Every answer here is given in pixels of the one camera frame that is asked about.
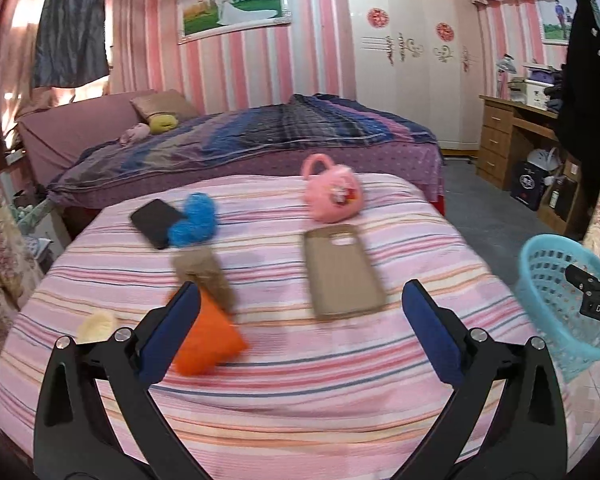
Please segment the cream plastic lid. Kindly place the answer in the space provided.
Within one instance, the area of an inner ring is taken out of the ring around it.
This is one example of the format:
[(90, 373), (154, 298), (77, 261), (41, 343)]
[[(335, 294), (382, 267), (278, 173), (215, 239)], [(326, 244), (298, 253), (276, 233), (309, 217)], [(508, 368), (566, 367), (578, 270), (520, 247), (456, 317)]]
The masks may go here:
[(96, 310), (92, 312), (76, 330), (78, 344), (106, 341), (119, 327), (114, 312)]

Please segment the orange plastic wrapper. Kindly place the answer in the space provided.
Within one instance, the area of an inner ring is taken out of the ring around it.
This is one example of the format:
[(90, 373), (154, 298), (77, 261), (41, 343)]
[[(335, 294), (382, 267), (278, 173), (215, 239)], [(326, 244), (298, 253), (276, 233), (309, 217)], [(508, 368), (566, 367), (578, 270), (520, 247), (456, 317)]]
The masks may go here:
[(186, 377), (209, 374), (248, 349), (238, 329), (204, 288), (200, 299), (200, 312), (172, 363), (174, 370)]

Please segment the blue plastic bag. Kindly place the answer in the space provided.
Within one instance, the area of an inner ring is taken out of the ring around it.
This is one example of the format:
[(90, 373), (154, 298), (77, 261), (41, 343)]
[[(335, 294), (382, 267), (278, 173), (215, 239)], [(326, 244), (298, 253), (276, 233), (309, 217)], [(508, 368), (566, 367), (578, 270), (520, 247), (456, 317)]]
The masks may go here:
[(215, 202), (204, 193), (190, 194), (182, 210), (183, 218), (168, 229), (168, 241), (173, 247), (187, 247), (208, 242), (218, 228)]

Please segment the light blue plastic basket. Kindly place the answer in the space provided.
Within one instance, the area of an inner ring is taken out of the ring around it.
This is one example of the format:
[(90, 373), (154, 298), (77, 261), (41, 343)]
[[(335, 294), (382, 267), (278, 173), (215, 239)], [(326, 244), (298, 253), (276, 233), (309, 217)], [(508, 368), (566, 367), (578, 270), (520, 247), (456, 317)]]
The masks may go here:
[(600, 313), (580, 313), (588, 295), (568, 282), (568, 266), (600, 281), (600, 258), (575, 240), (556, 234), (531, 237), (518, 257), (515, 296), (548, 345), (555, 366), (571, 382), (600, 361)]

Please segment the black box under desk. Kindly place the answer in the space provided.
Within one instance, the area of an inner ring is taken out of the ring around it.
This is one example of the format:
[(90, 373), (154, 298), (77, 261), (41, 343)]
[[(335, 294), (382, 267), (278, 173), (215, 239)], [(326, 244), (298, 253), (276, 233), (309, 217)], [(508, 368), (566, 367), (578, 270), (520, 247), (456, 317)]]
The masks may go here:
[(517, 162), (512, 173), (510, 196), (530, 210), (537, 211), (546, 189), (545, 179), (549, 175), (531, 162)]

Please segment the white helmet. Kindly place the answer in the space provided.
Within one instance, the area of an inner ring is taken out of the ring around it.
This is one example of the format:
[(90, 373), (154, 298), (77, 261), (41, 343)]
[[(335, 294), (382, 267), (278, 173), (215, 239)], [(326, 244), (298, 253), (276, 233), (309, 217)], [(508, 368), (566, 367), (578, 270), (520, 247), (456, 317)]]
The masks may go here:
[(562, 166), (557, 148), (551, 148), (550, 150), (536, 148), (527, 155), (527, 162), (549, 174)]

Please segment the wooden desk with drawers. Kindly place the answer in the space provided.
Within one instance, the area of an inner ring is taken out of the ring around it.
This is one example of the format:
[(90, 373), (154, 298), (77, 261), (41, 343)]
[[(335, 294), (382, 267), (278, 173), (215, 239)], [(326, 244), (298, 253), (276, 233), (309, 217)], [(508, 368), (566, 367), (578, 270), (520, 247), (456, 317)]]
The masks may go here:
[(480, 96), (483, 118), (477, 176), (508, 191), (518, 162), (536, 148), (556, 148), (557, 114), (514, 101)]

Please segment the white printer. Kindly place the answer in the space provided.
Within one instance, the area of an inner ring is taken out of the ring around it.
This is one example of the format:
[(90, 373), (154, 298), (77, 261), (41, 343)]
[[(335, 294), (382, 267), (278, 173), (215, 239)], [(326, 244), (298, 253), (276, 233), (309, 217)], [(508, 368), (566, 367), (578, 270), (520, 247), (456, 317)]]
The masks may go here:
[(524, 63), (519, 75), (511, 76), (508, 81), (509, 99), (524, 105), (547, 110), (550, 97), (545, 90), (555, 84), (558, 70), (553, 66)]

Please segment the black smartphone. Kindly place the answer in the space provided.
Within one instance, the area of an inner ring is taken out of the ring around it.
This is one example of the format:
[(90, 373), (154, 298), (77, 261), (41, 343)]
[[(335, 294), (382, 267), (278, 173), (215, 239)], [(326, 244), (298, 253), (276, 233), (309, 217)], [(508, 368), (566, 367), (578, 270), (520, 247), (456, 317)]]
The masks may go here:
[(163, 200), (152, 200), (130, 214), (132, 226), (157, 250), (170, 246), (170, 227), (184, 218), (181, 211)]

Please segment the pink striped bedspread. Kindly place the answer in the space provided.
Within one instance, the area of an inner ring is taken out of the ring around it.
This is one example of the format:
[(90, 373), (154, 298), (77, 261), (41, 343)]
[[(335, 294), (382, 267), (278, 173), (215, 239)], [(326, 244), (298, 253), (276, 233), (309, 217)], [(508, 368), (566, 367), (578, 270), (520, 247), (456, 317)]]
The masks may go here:
[[(154, 390), (169, 422), (219, 479), (380, 479), (416, 448), (450, 395), (400, 312), (418, 278), (442, 307), (506, 341), (533, 332), (509, 288), (413, 185), (363, 179), (356, 220), (388, 296), (384, 310), (313, 317), (301, 237), (311, 223), (297, 177), (228, 177), (198, 185), (219, 208), (212, 246), (237, 297), (248, 351), (213, 373), (170, 374)], [(0, 359), (0, 428), (23, 451), (55, 340), (95, 310), (136, 323), (174, 291), (172, 255), (132, 227), (139, 200), (106, 208), (46, 274)]]

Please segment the brown phone case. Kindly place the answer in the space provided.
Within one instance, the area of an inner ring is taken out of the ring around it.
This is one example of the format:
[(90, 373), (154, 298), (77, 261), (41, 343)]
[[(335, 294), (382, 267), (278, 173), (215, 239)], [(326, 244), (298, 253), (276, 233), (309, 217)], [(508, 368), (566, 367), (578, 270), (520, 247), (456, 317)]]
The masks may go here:
[(381, 310), (387, 295), (352, 224), (306, 231), (303, 257), (315, 317), (352, 318)]

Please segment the desk lamp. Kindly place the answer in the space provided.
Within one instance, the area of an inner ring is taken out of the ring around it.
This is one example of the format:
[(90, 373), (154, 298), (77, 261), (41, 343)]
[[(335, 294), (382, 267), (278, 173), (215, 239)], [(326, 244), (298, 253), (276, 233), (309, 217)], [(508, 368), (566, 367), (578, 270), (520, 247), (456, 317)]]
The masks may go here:
[(508, 81), (510, 75), (516, 75), (516, 66), (514, 58), (505, 53), (498, 62), (495, 63), (496, 71), (498, 72), (498, 85), (496, 86), (496, 96), (499, 99), (507, 99)]

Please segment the pink cartoon mug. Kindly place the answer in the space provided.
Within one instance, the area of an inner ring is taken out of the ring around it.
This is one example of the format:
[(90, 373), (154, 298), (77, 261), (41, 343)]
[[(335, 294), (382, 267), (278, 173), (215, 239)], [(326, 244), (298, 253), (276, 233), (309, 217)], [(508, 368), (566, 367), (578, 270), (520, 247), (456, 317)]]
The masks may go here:
[(336, 223), (359, 214), (364, 195), (358, 175), (346, 165), (337, 165), (326, 154), (312, 154), (301, 167), (306, 182), (304, 202), (312, 220)]

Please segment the small framed photo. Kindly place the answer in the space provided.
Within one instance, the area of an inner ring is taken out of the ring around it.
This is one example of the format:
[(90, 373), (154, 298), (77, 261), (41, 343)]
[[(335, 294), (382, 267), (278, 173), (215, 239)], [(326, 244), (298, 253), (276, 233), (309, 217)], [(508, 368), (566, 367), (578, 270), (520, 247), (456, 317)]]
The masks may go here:
[(568, 44), (576, 0), (536, 0), (544, 44)]

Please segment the purple bed with plaid blanket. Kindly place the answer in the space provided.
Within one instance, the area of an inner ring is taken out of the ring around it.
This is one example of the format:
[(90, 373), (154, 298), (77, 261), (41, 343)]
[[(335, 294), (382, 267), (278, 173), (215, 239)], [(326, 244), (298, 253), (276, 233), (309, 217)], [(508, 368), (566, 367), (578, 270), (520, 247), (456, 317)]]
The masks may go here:
[(443, 206), (442, 156), (426, 127), (332, 94), (198, 116), (131, 145), (131, 93), (39, 110), (18, 129), (36, 182), (59, 206), (104, 209), (202, 180), (296, 176), (324, 153), (357, 172), (394, 174)]

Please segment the pink plush toy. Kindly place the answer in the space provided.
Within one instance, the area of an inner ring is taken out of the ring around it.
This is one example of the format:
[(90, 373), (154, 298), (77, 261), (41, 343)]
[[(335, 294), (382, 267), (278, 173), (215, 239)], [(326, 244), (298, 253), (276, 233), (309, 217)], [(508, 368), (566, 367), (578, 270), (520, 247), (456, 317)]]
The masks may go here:
[(151, 135), (150, 127), (144, 122), (139, 122), (132, 128), (126, 129), (119, 138), (119, 143), (122, 146), (132, 145), (142, 142)]

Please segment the white wardrobe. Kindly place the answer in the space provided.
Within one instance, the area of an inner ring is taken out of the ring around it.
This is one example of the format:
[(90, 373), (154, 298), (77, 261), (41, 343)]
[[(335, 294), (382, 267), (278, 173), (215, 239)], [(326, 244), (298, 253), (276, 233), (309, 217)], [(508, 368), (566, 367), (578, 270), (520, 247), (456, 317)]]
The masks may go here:
[(471, 0), (348, 0), (358, 102), (427, 127), (440, 148), (480, 144), (484, 62)]

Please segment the yellow plush toy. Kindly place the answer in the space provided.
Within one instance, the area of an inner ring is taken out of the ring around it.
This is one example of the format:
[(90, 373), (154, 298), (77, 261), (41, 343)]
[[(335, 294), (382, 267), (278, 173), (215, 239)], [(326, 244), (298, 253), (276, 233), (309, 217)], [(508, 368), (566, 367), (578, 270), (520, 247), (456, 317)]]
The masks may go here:
[(147, 119), (149, 131), (153, 136), (163, 134), (178, 126), (178, 118), (171, 114), (155, 114)]

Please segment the brown pillow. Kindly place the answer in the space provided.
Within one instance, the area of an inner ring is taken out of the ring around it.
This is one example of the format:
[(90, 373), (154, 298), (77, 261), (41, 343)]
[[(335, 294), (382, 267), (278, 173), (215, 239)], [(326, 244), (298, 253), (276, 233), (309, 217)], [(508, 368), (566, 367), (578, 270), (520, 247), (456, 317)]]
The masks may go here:
[(199, 116), (193, 104), (176, 90), (166, 90), (137, 96), (131, 100), (137, 113), (145, 120), (155, 115), (171, 115), (179, 122)]

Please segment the dark grey window curtain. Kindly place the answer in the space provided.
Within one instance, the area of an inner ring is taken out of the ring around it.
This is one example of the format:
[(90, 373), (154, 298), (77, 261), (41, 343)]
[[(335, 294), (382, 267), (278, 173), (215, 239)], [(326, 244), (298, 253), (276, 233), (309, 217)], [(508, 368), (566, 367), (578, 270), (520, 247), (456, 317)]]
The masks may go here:
[(109, 75), (105, 0), (45, 0), (32, 86), (80, 88)]

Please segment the framed wedding photo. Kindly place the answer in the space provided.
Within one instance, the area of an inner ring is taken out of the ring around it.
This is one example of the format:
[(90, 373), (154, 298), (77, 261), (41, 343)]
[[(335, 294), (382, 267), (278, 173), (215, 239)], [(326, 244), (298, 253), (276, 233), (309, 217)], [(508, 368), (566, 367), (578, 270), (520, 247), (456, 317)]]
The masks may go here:
[(179, 44), (291, 23), (289, 0), (176, 0), (176, 7)]

